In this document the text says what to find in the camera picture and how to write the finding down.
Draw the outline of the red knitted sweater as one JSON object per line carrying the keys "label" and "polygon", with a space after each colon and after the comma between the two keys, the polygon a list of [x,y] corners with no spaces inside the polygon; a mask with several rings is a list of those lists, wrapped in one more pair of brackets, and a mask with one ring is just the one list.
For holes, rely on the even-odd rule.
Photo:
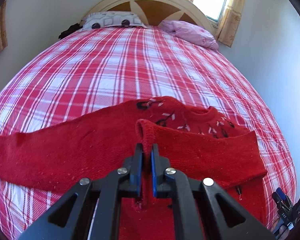
{"label": "red knitted sweater", "polygon": [[105,177],[138,143],[144,150],[142,195],[122,202],[121,239],[174,239],[170,202],[152,193],[153,144],[173,168],[193,179],[212,178],[266,222],[266,168],[255,132],[213,107],[191,107],[169,96],[127,101],[32,133],[0,136],[0,178],[64,193],[83,177]]}

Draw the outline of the red white plaid bedspread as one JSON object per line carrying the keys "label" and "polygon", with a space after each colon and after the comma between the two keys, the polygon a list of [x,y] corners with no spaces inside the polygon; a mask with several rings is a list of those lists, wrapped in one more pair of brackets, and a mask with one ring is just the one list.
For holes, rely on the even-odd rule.
{"label": "red white plaid bedspread", "polygon": [[267,169],[265,224],[277,211],[271,194],[296,198],[296,171],[280,128],[256,90],[221,53],[157,28],[78,31],[27,63],[0,92],[0,135],[33,132],[98,109],[157,96],[214,107],[255,131]]}

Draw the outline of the pink pillow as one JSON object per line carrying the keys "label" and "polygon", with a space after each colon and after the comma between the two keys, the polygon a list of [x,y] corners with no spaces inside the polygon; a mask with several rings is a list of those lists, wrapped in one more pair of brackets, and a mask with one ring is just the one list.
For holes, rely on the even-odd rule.
{"label": "pink pillow", "polygon": [[203,27],[185,21],[163,20],[159,25],[163,31],[203,48],[217,51],[219,46],[214,36]]}

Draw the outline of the black cloth beside pillow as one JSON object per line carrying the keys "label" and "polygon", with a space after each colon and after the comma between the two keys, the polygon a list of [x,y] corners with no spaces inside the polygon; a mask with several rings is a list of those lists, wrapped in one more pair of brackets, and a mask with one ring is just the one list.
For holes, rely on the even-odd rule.
{"label": "black cloth beside pillow", "polygon": [[82,29],[82,26],[79,23],[73,24],[67,30],[61,32],[60,35],[58,36],[58,39],[61,40],[69,36],[70,34],[78,31],[79,29]]}

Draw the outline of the white patterned pillow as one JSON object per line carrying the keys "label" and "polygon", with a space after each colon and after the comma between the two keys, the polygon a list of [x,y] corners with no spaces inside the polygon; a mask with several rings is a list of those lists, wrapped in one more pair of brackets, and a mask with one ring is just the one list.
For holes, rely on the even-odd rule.
{"label": "white patterned pillow", "polygon": [[101,29],[109,27],[142,27],[147,28],[138,15],[131,11],[102,11],[85,16],[82,20],[82,29]]}

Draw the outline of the beige curtain right of headboard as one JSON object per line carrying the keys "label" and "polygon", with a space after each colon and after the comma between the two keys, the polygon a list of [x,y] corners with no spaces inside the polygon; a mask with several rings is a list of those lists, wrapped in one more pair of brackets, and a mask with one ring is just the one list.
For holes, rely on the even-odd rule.
{"label": "beige curtain right of headboard", "polygon": [[245,0],[226,0],[216,36],[219,42],[228,47],[232,46],[235,39],[244,4]]}

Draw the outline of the cream wooden headboard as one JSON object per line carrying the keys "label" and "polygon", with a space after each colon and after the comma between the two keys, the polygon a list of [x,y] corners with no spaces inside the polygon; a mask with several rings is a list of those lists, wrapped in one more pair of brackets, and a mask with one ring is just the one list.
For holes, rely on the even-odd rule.
{"label": "cream wooden headboard", "polygon": [[163,20],[186,21],[216,33],[211,21],[189,0],[101,0],[87,14],[99,11],[131,11],[152,26]]}

